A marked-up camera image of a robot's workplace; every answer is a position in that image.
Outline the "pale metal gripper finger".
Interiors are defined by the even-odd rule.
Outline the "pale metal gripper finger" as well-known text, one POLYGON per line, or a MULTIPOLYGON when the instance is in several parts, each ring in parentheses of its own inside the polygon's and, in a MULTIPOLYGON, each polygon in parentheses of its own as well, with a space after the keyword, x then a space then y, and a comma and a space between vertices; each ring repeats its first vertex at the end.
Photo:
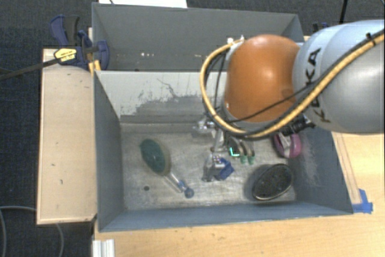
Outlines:
POLYGON ((203 165, 202 181, 212 182, 213 177, 214 176, 212 175, 212 155, 208 155, 203 165))
POLYGON ((212 168, 213 168, 213 175, 216 180, 224 180, 223 170, 226 166, 225 160, 222 157, 215 156, 212 168))

